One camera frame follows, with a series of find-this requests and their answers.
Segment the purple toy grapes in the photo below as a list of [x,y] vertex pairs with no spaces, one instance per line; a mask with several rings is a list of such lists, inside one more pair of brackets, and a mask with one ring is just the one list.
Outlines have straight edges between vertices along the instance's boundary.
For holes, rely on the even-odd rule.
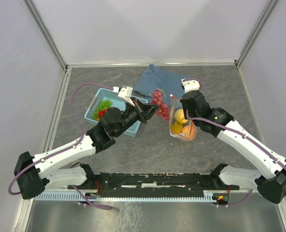
[[151,103],[158,106],[158,109],[156,111],[156,115],[163,118],[164,120],[169,120],[170,119],[170,114],[169,114],[170,110],[169,110],[168,104],[164,102],[164,97],[165,97],[164,92],[160,89],[156,89],[151,94],[151,97],[152,97]]

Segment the yellow toy pear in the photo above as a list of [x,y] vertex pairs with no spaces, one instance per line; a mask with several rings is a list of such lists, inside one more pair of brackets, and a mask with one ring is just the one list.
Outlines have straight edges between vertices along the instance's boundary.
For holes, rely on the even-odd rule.
[[174,117],[178,123],[181,123],[181,124],[188,123],[188,119],[185,117],[183,109],[176,110]]

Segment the clear zip bag orange zipper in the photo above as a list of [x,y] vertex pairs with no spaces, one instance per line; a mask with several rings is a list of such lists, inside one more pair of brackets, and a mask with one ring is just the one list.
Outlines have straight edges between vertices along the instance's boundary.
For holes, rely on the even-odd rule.
[[198,133],[197,127],[192,121],[186,119],[180,99],[172,94],[170,97],[172,100],[169,119],[170,136],[184,142],[195,140]]

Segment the orange-red toy peach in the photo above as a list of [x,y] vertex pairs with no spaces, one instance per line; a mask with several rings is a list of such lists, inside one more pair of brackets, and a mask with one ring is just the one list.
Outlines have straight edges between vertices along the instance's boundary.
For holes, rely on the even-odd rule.
[[192,141],[196,139],[198,129],[194,125],[187,125],[182,128],[181,134],[188,140]]

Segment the yellow toy starfruit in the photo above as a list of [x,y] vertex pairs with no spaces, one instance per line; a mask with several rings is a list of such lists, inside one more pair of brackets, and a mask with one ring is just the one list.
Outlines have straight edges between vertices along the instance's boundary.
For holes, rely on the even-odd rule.
[[172,131],[174,133],[179,134],[182,132],[182,129],[183,129],[183,124],[178,121],[175,121],[175,123],[172,125]]

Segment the light blue plastic basket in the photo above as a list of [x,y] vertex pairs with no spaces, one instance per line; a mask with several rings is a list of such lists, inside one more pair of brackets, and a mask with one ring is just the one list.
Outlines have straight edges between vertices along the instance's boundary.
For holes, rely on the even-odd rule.
[[[148,100],[140,97],[136,97],[139,101],[148,103]],[[121,111],[124,111],[126,108],[126,103],[118,97],[118,94],[113,92],[112,90],[106,88],[100,88],[95,97],[93,98],[90,106],[87,108],[85,113],[85,119],[91,123],[92,125],[96,125],[98,123],[97,118],[98,113],[101,110],[109,107],[116,107]],[[141,122],[135,122],[130,128],[128,128],[123,134],[130,137],[135,137]]]

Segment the green toy grapes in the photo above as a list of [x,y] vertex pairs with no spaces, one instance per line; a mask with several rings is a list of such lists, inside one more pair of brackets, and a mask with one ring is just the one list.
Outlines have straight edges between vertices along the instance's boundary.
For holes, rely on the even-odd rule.
[[93,117],[92,117],[93,120],[97,121],[97,116],[98,116],[99,111],[104,110],[105,108],[110,108],[111,106],[112,106],[112,102],[110,100],[101,101],[93,113]]

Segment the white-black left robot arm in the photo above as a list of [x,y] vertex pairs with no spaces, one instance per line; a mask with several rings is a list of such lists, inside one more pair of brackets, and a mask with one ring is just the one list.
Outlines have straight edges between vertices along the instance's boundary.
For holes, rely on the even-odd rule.
[[24,200],[40,195],[48,187],[82,185],[91,188],[95,176],[79,168],[78,171],[63,169],[63,166],[80,158],[100,153],[115,144],[115,139],[137,121],[146,123],[159,106],[131,98],[124,111],[108,108],[96,126],[76,140],[51,151],[31,155],[28,151],[19,155],[14,168],[14,179],[18,194]]

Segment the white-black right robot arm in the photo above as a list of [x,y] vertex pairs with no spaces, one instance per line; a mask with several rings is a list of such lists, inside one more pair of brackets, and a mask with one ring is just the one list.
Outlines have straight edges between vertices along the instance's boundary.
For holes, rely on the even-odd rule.
[[224,167],[210,177],[215,189],[236,185],[256,189],[271,203],[286,197],[286,158],[249,134],[234,117],[222,108],[211,108],[198,90],[186,92],[181,99],[185,117],[203,132],[225,142],[243,155],[254,170]]

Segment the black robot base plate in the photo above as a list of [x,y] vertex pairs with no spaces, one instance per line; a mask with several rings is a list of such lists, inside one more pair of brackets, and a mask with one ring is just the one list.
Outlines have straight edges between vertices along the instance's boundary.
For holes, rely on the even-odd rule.
[[162,198],[202,197],[204,191],[239,190],[237,185],[228,186],[214,174],[123,174],[100,173],[87,179],[77,188],[100,191],[102,197]]

